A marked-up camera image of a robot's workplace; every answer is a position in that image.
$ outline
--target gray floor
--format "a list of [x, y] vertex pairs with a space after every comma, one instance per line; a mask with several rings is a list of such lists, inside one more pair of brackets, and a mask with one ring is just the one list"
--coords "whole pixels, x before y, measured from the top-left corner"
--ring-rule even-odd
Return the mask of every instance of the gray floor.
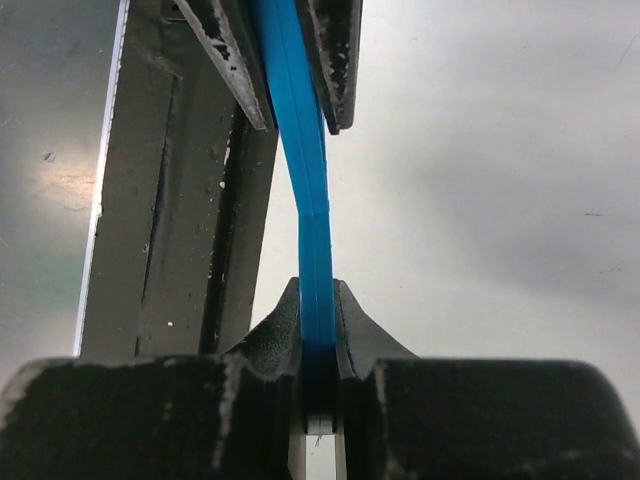
[[[117, 4], [0, 0], [0, 383], [72, 349]], [[328, 146], [336, 275], [416, 353], [587, 360], [639, 424], [640, 4], [389, 5]], [[280, 157], [256, 319], [295, 243]]]
[[0, 384], [68, 355], [118, 0], [0, 0]]
[[[640, 424], [640, 4], [364, 4], [336, 275], [416, 353], [587, 360]], [[275, 182], [256, 319], [296, 272], [282, 158]]]

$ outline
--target scratch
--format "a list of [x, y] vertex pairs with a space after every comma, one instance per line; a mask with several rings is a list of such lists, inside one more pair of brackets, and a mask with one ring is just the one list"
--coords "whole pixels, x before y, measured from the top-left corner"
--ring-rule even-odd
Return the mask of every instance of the scratch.
[[622, 53], [622, 56], [620, 57], [620, 60], [618, 60], [618, 65], [616, 66], [620, 66], [620, 64], [624, 61], [625, 57], [627, 56], [627, 53], [629, 53], [629, 50], [631, 50], [631, 47], [633, 47], [633, 44], [636, 42], [636, 40], [638, 39], [638, 37], [640, 37], [640, 32], [636, 33], [633, 38], [631, 39], [631, 41], [629, 42], [629, 44], [627, 45], [627, 48], [625, 48], [624, 52]]

